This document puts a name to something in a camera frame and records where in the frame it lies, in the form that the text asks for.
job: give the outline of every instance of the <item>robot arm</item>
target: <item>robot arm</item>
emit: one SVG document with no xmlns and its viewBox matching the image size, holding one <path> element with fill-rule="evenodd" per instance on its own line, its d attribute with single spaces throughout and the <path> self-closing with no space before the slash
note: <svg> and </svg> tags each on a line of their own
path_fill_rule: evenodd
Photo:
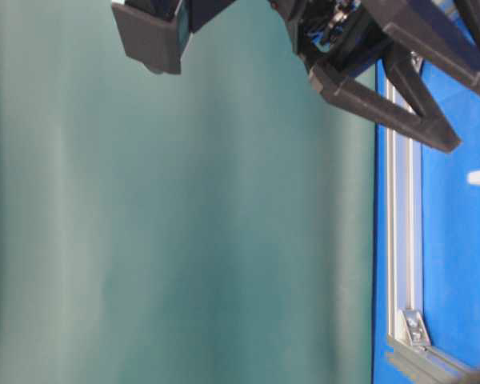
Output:
<svg viewBox="0 0 480 384">
<path fill-rule="evenodd" d="M 157 73 L 181 73 L 199 31 L 234 0 L 126 0 L 113 4 L 126 54 Z M 474 44 L 431 0 L 269 0 L 330 104 L 450 152 L 460 143 L 416 73 L 413 53 L 480 95 L 480 0 L 454 0 Z M 383 60 L 386 76 L 414 113 L 355 81 Z"/>
</svg>

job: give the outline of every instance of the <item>green backdrop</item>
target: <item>green backdrop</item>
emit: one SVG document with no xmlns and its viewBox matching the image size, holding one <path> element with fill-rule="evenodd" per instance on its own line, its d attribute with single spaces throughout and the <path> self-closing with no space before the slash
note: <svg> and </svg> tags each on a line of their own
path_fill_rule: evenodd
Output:
<svg viewBox="0 0 480 384">
<path fill-rule="evenodd" d="M 0 384 L 370 382 L 373 125 L 264 1 L 183 70 L 106 0 L 0 0 Z"/>
</svg>

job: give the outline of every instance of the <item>black 3d-printed part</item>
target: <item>black 3d-printed part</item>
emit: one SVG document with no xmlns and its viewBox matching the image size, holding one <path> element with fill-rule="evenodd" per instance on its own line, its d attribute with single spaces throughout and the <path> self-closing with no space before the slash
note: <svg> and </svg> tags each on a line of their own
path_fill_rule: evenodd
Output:
<svg viewBox="0 0 480 384">
<path fill-rule="evenodd" d="M 430 0 L 362 0 L 382 30 L 480 95 L 480 49 Z"/>
<path fill-rule="evenodd" d="M 112 11 L 125 53 L 154 71 L 182 72 L 178 18 L 170 22 L 131 6 L 113 4 Z"/>
<path fill-rule="evenodd" d="M 179 2 L 180 0 L 126 0 L 125 5 L 169 22 L 172 20 Z"/>
<path fill-rule="evenodd" d="M 235 0 L 190 0 L 190 28 L 197 32 Z"/>
<path fill-rule="evenodd" d="M 444 152 L 451 152 L 460 143 L 443 116 L 422 118 L 412 114 L 350 76 L 340 74 L 327 61 L 317 62 L 310 80 L 329 104 L 390 127 L 408 138 Z"/>
</svg>

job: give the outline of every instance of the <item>screw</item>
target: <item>screw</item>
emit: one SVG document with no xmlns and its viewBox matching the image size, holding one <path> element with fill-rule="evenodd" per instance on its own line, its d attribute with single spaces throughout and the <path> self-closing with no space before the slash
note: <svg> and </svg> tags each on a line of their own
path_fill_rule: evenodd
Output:
<svg viewBox="0 0 480 384">
<path fill-rule="evenodd" d="M 418 326 L 418 323 L 413 318 L 408 318 L 407 324 L 409 324 L 411 328 L 416 328 Z"/>
<path fill-rule="evenodd" d="M 419 342 L 422 339 L 422 333 L 421 332 L 413 332 L 413 340 L 416 342 Z"/>
</svg>

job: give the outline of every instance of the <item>blue surface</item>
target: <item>blue surface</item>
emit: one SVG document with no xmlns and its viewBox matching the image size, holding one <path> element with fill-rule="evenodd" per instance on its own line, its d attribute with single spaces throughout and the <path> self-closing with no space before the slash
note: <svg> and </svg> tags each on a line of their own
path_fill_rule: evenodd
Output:
<svg viewBox="0 0 480 384">
<path fill-rule="evenodd" d="M 423 151 L 425 316 L 433 343 L 480 366 L 480 97 L 432 65 L 423 77 L 461 137 L 452 154 Z"/>
<path fill-rule="evenodd" d="M 384 69 L 378 66 L 378 91 L 384 90 Z M 386 344 L 386 129 L 377 128 L 377 165 L 375 195 L 375 263 L 374 263 L 374 384 L 408 384 L 410 381 L 400 374 L 386 359 L 392 349 Z"/>
</svg>

